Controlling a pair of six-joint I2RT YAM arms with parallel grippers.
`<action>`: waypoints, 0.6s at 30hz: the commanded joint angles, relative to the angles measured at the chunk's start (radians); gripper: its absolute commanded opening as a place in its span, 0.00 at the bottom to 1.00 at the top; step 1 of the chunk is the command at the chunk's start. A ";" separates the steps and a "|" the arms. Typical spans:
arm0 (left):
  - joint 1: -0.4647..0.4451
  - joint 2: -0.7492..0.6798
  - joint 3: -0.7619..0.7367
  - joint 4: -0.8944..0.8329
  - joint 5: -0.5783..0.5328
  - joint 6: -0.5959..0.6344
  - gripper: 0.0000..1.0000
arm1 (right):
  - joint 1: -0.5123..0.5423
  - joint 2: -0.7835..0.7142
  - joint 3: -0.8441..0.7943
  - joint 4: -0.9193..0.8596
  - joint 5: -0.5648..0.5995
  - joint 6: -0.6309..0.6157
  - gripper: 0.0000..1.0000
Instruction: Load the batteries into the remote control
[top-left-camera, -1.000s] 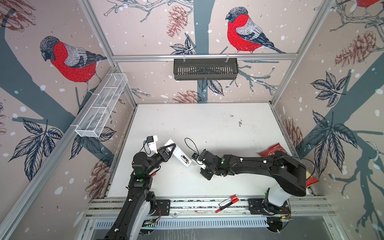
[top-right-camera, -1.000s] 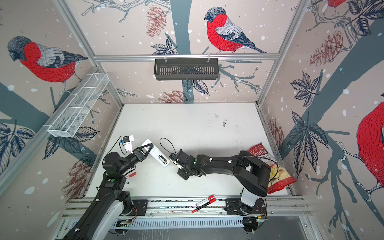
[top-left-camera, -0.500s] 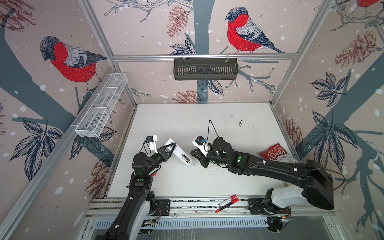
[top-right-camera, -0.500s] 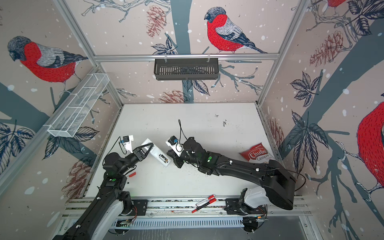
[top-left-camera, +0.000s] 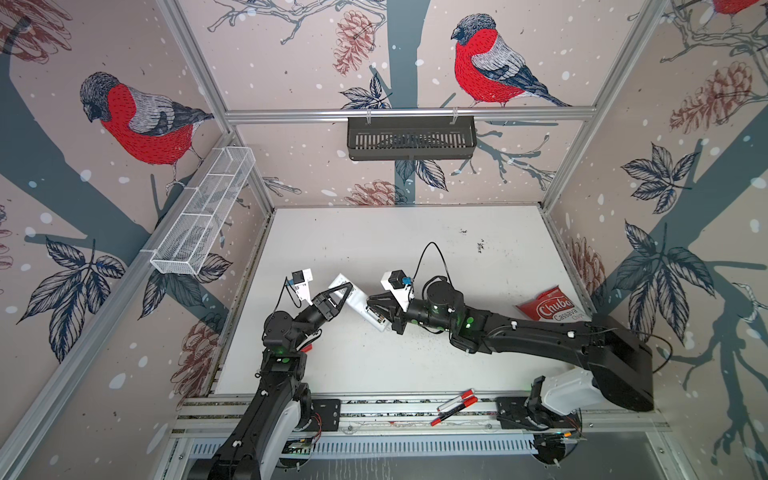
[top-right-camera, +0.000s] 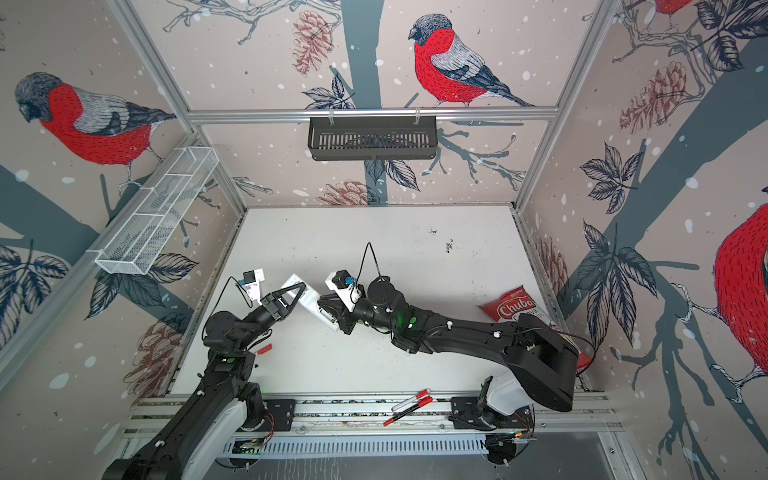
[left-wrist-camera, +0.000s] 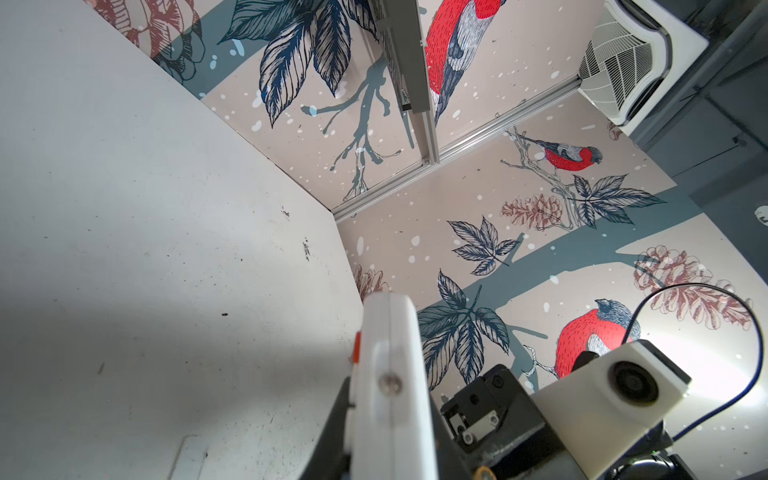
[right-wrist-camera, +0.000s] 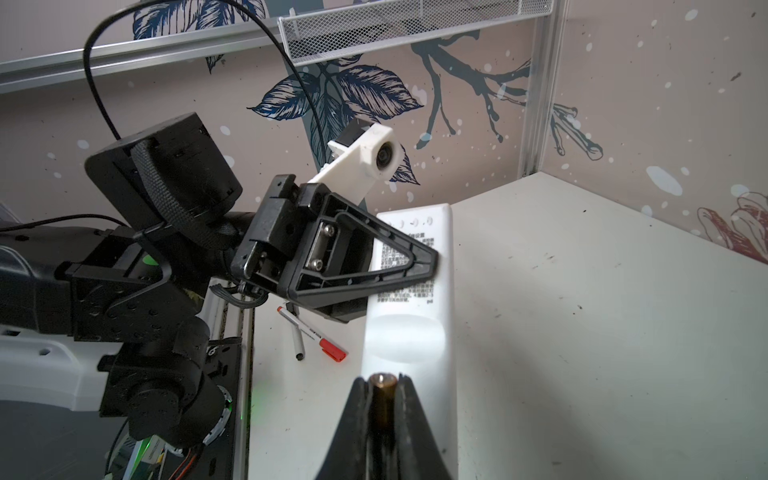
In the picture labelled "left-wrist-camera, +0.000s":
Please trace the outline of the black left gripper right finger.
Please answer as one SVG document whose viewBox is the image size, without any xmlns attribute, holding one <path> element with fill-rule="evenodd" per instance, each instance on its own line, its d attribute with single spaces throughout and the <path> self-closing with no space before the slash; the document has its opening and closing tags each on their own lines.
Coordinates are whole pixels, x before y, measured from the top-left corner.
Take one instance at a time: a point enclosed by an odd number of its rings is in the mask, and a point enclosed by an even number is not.
<svg viewBox="0 0 768 480">
<path fill-rule="evenodd" d="M 465 462 L 467 444 L 464 435 L 469 428 L 466 413 L 465 390 L 440 402 L 431 400 L 431 419 L 435 438 L 439 479 L 469 480 L 472 475 Z"/>
</svg>

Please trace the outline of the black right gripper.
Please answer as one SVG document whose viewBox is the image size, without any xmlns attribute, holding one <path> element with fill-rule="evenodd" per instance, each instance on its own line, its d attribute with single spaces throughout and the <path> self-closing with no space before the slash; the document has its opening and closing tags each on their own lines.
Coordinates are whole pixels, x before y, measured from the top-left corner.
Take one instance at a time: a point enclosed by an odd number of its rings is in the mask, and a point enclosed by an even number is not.
<svg viewBox="0 0 768 480">
<path fill-rule="evenodd" d="M 499 364 L 462 389 L 470 479 L 585 477 L 509 368 Z"/>
</svg>

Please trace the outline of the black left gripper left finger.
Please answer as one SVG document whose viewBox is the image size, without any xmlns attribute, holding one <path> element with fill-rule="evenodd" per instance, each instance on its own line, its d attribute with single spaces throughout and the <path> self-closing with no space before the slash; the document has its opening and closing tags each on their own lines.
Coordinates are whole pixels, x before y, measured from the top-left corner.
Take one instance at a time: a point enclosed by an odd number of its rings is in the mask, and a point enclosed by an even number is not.
<svg viewBox="0 0 768 480">
<path fill-rule="evenodd" d="M 326 423 L 300 480 L 340 480 L 348 477 L 349 455 L 344 450 L 351 378 L 342 382 Z"/>
</svg>

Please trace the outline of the white battery cover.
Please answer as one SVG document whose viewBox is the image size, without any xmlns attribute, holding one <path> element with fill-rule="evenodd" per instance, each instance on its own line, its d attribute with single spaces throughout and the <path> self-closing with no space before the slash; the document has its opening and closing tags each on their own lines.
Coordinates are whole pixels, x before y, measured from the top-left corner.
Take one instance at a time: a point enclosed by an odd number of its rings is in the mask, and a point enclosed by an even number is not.
<svg viewBox="0 0 768 480">
<path fill-rule="evenodd" d="M 169 480 L 199 480 L 208 455 L 208 443 L 198 435 L 183 438 Z"/>
</svg>

